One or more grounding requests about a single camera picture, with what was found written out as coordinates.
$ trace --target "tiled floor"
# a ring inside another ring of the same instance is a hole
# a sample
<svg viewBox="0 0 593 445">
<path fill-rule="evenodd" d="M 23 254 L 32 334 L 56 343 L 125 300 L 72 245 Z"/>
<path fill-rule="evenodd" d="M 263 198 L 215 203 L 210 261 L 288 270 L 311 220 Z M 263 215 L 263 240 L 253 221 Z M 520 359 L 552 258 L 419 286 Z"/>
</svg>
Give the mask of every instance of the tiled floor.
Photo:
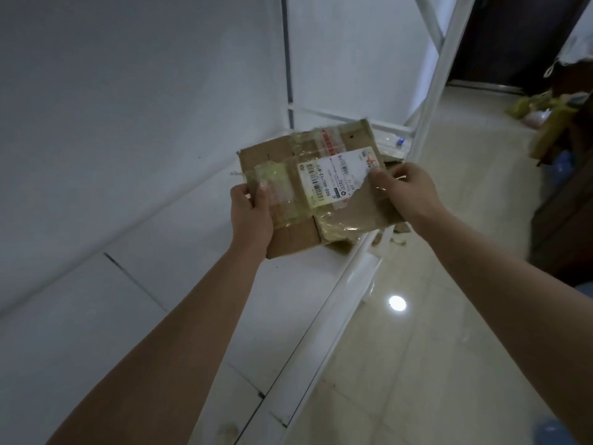
<svg viewBox="0 0 593 445">
<path fill-rule="evenodd" d="M 525 257 L 540 173 L 532 132 L 503 113 L 514 100 L 447 88 L 420 164 L 452 212 Z M 547 407 L 428 245 L 401 238 L 286 444 L 531 444 Z"/>
</svg>

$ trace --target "barcode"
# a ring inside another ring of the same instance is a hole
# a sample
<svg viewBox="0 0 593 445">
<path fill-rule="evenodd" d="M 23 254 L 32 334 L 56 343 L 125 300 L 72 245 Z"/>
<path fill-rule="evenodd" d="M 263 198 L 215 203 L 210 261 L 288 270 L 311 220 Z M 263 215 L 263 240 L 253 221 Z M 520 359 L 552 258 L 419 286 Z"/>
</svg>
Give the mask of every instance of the barcode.
<svg viewBox="0 0 593 445">
<path fill-rule="evenodd" d="M 342 158 L 342 155 L 337 157 L 340 160 L 340 165 L 342 166 L 342 173 L 348 175 L 348 167 L 346 165 L 346 161 Z"/>
<path fill-rule="evenodd" d="M 322 187 L 319 185 L 319 179 L 317 179 L 317 172 L 315 171 L 313 164 L 307 164 L 307 171 L 309 172 L 309 178 L 311 179 L 313 189 L 315 189 L 315 195 L 317 195 L 319 201 L 323 201 Z"/>
</svg>

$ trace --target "person's left hand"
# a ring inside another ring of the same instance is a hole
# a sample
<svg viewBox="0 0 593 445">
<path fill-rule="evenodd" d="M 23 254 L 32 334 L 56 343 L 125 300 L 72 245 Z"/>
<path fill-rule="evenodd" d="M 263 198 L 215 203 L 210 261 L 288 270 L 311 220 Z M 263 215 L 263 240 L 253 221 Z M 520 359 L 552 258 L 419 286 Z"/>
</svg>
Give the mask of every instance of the person's left hand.
<svg viewBox="0 0 593 445">
<path fill-rule="evenodd" d="M 254 203 L 247 198 L 247 194 L 246 184 L 231 189 L 232 246 L 241 250 L 247 248 L 263 261 L 271 235 L 274 233 L 267 186 L 263 182 L 260 183 Z"/>
</svg>

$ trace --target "forearm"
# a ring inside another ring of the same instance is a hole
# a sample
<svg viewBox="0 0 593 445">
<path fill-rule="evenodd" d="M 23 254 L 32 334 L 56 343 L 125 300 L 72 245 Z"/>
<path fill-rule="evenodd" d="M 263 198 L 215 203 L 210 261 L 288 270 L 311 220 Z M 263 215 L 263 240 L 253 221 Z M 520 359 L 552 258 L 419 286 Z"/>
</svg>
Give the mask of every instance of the forearm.
<svg viewBox="0 0 593 445">
<path fill-rule="evenodd" d="M 593 302 L 445 212 L 422 225 L 439 261 L 552 410 L 593 440 Z"/>
<path fill-rule="evenodd" d="M 262 259 L 260 250 L 233 244 L 49 443 L 185 445 Z"/>
</svg>

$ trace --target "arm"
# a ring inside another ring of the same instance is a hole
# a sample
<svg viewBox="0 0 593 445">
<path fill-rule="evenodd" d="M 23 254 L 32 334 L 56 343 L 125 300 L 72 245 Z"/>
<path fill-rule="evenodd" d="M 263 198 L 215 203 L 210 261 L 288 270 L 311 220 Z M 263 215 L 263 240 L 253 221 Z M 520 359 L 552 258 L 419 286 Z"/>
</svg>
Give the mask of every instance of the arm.
<svg viewBox="0 0 593 445">
<path fill-rule="evenodd" d="M 515 363 L 582 443 L 593 443 L 593 301 L 512 257 L 441 205 L 434 183 L 414 164 L 378 187 L 432 247 Z"/>
<path fill-rule="evenodd" d="M 247 186 L 233 187 L 229 250 L 78 404 L 48 444 L 186 445 L 271 240 L 263 189 L 253 207 Z"/>
</svg>

